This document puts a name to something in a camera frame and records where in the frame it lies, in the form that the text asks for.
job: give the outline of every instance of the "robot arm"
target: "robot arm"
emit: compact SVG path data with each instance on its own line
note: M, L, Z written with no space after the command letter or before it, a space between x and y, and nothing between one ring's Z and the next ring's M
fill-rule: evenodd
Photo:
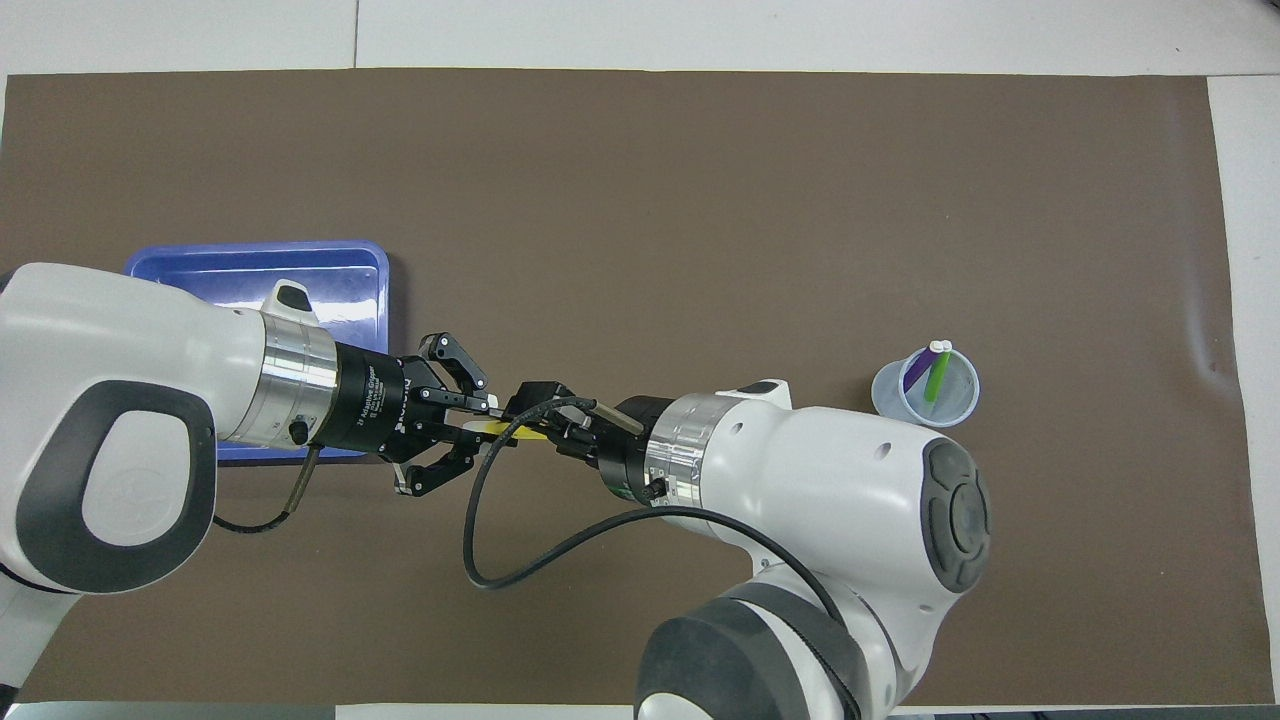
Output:
M602 443L611 489L763 532L818 575L844 628L759 544L676 519L746 550L755 577L654 633L637 716L731 717L754 707L760 717L841 717L845 688L863 717L887 715L919 682L942 618L987 564L987 491L968 452L916 425L794 410L781 380L660 405L620 404L646 419L648 436L613 442L613 433ZM712 657L736 662L705 675Z
M8 698L77 597L143 587L195 552L214 515L216 439L374 452L394 464L397 492L421 496L499 437L492 423L451 425L448 411L511 420L571 395L525 383L502 411L486 384L447 333L404 357L334 342L296 283L250 310L65 265L0 278ZM837 610L746 536L675 519L746 550L755 575L654 633L639 717L882 717L986 565L986 488L963 448L877 416L794 410L780 380L564 407L535 429L622 498L773 538ZM440 460L411 464L436 443L451 446Z

